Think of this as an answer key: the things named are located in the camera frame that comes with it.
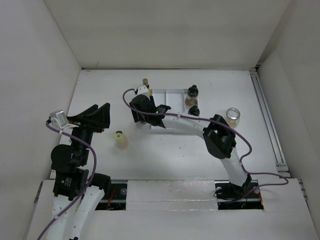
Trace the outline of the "yellow-lid beige spice bottle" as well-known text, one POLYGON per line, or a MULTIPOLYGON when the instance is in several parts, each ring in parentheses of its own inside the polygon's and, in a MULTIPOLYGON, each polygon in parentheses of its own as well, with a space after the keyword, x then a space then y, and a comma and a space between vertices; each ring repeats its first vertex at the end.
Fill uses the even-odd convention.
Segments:
POLYGON ((120 150, 127 149, 129 142, 125 134, 121 130, 117 130, 114 134, 115 145, 120 150))

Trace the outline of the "yellow label sauce bottle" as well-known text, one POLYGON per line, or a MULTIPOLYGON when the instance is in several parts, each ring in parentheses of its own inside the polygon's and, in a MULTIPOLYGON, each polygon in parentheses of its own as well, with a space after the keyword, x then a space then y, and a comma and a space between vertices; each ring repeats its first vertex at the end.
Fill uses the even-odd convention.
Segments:
POLYGON ((149 94, 149 96, 151 97, 152 94, 153 94, 153 90, 150 88, 148 79, 147 79, 147 78, 143 78, 143 79, 142 79, 142 84, 147 87, 147 89, 148 89, 148 94, 149 94))

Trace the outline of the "black-capped grinder brown spice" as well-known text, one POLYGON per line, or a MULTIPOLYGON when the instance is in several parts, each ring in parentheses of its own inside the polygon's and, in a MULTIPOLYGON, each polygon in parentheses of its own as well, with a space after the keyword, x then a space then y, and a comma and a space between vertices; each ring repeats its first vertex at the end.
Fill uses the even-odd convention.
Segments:
POLYGON ((193 107, 198 105, 199 90, 194 84, 190 86, 186 92, 185 105, 188 107, 193 107))

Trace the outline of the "black-capped grinder pale spice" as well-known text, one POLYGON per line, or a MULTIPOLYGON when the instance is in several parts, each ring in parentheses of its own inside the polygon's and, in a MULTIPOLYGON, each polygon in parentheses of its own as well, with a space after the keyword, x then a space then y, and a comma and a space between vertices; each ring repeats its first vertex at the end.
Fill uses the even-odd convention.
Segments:
POLYGON ((197 105, 193 105, 191 106, 189 109, 188 109, 188 112, 187 112, 189 115, 191 116, 196 116, 196 117, 199 117, 200 116, 200 109, 198 108, 197 105))

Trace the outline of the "silver-lid glass jar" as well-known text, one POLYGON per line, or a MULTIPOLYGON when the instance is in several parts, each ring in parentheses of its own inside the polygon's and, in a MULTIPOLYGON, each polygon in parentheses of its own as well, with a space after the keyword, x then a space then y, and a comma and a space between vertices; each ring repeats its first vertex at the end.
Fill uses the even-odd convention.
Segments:
POLYGON ((225 121, 228 125, 235 129, 239 125, 241 113, 237 108, 228 108, 225 112, 225 121))

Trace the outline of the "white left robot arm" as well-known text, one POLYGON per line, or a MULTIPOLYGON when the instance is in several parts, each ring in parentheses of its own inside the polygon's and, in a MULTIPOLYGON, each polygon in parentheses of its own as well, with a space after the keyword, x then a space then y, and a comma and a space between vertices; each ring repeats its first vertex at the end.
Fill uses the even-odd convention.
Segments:
POLYGON ((101 199, 111 194, 111 178, 96 172, 97 154, 91 146, 95 133, 110 126, 109 103, 92 105, 83 112, 67 116, 58 110, 45 125, 68 137, 70 144, 58 144, 50 154, 55 172, 52 220, 40 236, 47 240, 80 240, 101 199))

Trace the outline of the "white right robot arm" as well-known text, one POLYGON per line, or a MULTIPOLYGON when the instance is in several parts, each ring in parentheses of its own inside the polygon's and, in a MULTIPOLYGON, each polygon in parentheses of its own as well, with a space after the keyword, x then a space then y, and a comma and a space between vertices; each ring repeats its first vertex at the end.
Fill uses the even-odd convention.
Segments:
POLYGON ((126 103, 131 109, 134 121, 144 121, 154 127, 174 129, 189 133, 204 140, 210 155, 219 159, 229 177, 226 191, 232 193, 232 199, 243 198, 249 192, 252 181, 247 173, 236 149, 236 134, 222 116, 201 118, 171 109, 167 105, 155 106, 150 97, 136 95, 126 103))

